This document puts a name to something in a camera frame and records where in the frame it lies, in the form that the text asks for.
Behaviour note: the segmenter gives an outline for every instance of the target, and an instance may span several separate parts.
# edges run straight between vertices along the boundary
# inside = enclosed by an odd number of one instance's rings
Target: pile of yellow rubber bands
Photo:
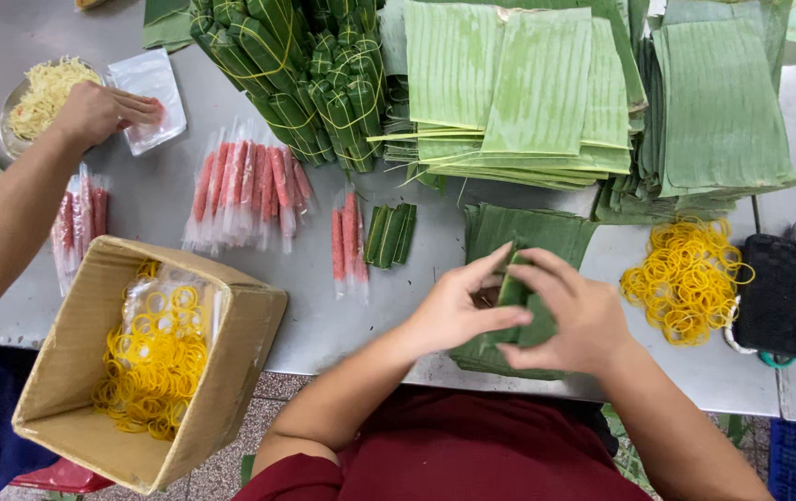
[[[145,261],[138,277],[153,279],[158,261]],[[197,390],[206,363],[206,314],[195,287],[176,287],[168,296],[148,294],[127,333],[108,333],[106,376],[95,385],[95,408],[123,431],[146,431],[173,440]]]
[[[659,327],[671,344],[704,344],[711,329],[734,319],[737,285],[753,280],[753,268],[728,242],[731,234],[726,219],[658,225],[649,238],[649,256],[621,277],[624,297],[645,308],[649,325]],[[736,281],[741,267],[751,269],[746,282]]]

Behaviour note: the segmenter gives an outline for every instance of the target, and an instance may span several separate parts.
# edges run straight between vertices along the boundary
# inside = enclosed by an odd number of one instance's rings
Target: green cable
[[[796,359],[788,359],[787,357],[782,357],[782,359],[785,359],[785,360],[782,361],[782,362],[779,362],[779,361],[776,360],[777,355],[775,355],[773,353],[769,353],[767,351],[760,351],[759,357],[760,357],[760,360],[762,360],[764,364],[766,364],[767,366],[772,367],[773,369],[784,369],[785,367],[790,366],[791,364],[793,364],[793,361],[796,360]]]

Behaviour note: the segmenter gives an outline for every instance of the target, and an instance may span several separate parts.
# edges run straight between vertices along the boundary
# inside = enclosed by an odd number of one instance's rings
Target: bowl of shredded filling
[[[104,79],[78,57],[40,63],[25,73],[0,114],[0,140],[5,153],[16,159],[58,116],[70,87],[84,80],[104,85]]]

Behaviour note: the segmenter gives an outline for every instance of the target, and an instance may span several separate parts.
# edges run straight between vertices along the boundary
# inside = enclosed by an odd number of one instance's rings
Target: cardboard box
[[[107,332],[122,319],[123,289],[147,257],[203,277],[224,297],[219,333],[173,442],[116,429],[90,398],[104,377]],[[14,431],[141,494],[164,488],[237,437],[286,306],[283,290],[212,260],[99,237],[27,379]]]

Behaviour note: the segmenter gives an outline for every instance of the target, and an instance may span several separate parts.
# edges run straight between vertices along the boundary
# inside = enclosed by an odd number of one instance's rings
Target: person
[[[84,81],[49,128],[0,176],[0,297],[49,236],[70,175],[90,147],[132,124],[160,120],[149,97]]]
[[[531,322],[475,297],[509,244],[445,274],[402,325],[362,347],[286,404],[234,497],[326,499],[650,499],[615,467],[602,426],[570,401],[401,387],[414,362],[473,336]],[[614,287],[542,249],[507,272],[536,292],[558,333],[499,345],[518,369],[592,374],[664,499],[770,500],[744,457],[629,333]]]

